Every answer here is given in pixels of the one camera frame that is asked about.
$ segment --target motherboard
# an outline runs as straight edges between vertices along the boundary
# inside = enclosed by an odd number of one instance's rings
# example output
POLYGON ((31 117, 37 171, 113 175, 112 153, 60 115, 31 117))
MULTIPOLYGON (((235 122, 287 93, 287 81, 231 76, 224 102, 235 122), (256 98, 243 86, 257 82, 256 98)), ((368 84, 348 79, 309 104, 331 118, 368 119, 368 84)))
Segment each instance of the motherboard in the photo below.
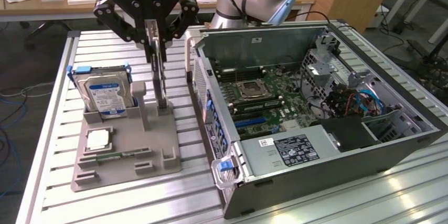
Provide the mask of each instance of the motherboard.
POLYGON ((300 92, 300 74, 284 66, 221 73, 220 90, 241 140, 305 128, 317 117, 300 92))

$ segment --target blue hard drive label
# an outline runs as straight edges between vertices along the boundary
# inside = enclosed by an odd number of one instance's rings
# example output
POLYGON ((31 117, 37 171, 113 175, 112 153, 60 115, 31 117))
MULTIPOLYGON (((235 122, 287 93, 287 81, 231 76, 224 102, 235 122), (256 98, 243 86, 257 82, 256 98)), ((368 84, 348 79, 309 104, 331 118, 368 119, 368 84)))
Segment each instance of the blue hard drive label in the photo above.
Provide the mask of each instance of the blue hard drive label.
POLYGON ((120 96, 120 85, 107 83, 91 85, 91 94, 96 108, 103 115, 115 115, 125 111, 123 97, 120 96))
POLYGON ((319 159, 317 152, 311 145, 307 135, 276 140, 273 143, 281 159, 289 167, 319 159))

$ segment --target white cable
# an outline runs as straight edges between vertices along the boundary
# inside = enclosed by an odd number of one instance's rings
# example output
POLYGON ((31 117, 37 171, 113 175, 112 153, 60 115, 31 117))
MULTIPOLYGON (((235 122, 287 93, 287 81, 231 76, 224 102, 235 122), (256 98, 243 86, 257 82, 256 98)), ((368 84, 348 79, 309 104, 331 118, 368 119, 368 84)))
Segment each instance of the white cable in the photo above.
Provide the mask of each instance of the white cable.
MULTIPOLYGON (((16 97, 19 95, 21 95, 23 97, 25 96, 25 91, 31 91, 33 88, 39 88, 39 87, 43 87, 43 86, 48 86, 48 85, 55 85, 55 82, 45 82, 45 83, 40 83, 37 85, 33 85, 33 86, 29 86, 27 88, 24 88, 19 93, 15 93, 15 94, 1 94, 0 93, 0 96, 3 97, 16 97)), ((45 94, 36 94, 36 95, 28 95, 29 98, 32 97, 44 97, 47 95, 49 95, 52 92, 48 92, 45 94)))

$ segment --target floor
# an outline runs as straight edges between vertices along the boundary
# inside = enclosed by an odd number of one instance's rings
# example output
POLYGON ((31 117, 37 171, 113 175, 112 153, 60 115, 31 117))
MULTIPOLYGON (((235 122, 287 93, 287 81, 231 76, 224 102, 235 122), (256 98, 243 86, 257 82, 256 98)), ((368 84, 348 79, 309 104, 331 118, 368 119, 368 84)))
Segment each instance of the floor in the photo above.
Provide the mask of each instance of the floor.
MULTIPOLYGON (((385 6, 392 7, 396 0, 385 0, 385 6)), ((407 0, 399 13, 404 13, 413 0, 407 0)), ((400 37, 403 39, 415 39, 423 46, 432 50, 427 40, 437 30, 439 26, 448 17, 448 10, 428 2, 424 7, 424 12, 420 12, 413 20, 415 30, 405 30, 400 37)), ((391 26, 400 19, 400 15, 391 22, 391 26)), ((67 22, 75 30, 99 30, 107 29, 96 24, 96 20, 71 20, 67 22)), ((27 36, 32 28, 39 26, 40 22, 32 22, 29 29, 23 29, 17 23, 9 23, 7 29, 0 32, 0 89, 11 87, 28 87, 37 83, 51 82, 57 74, 57 67, 65 43, 65 31, 53 27, 35 40, 36 50, 27 51, 23 47, 21 39, 27 36)), ((399 40, 381 34, 376 29, 369 29, 364 32, 367 39, 384 49, 399 43, 399 40)), ((388 51, 403 59, 409 58, 409 52, 405 46, 396 47, 388 51)), ((443 48, 441 55, 448 55, 448 45, 443 48)), ((45 93, 51 90, 49 86, 33 90, 32 94, 45 93)), ((23 97, 9 99, 13 102, 21 102, 23 97)), ((31 169, 35 148, 37 145, 40 128, 44 123, 49 96, 40 98, 29 98, 27 101, 28 113, 23 120, 11 127, 7 132, 11 141, 15 143, 20 160, 23 163, 24 179, 19 186, 0 198, 0 223, 9 224, 15 222, 20 200, 23 196, 27 174, 31 169)), ((1 117, 16 109, 16 105, 0 103, 1 117)), ((0 167, 0 194, 15 183, 17 178, 17 165, 15 159, 9 158, 5 165, 0 167)))

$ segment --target green circuit board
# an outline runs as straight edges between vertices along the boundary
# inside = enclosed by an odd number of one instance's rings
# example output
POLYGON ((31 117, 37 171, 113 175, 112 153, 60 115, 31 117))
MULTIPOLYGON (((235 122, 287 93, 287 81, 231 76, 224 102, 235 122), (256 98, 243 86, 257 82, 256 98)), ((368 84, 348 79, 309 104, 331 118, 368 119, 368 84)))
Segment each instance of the green circuit board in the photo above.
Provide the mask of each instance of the green circuit board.
MULTIPOLYGON (((267 120, 265 123, 239 127, 240 137, 249 137, 260 132, 272 131, 272 133, 276 133, 297 127, 304 128, 316 121, 317 118, 309 109, 308 102, 296 89, 300 85, 296 75, 293 71, 284 71, 280 74, 279 69, 272 67, 265 69, 263 78, 253 80, 263 83, 268 92, 265 96, 276 97, 280 95, 284 104, 280 108, 259 111, 257 114, 263 115, 267 120)), ((241 101, 241 83, 243 82, 228 82, 220 84, 227 103, 241 101)))

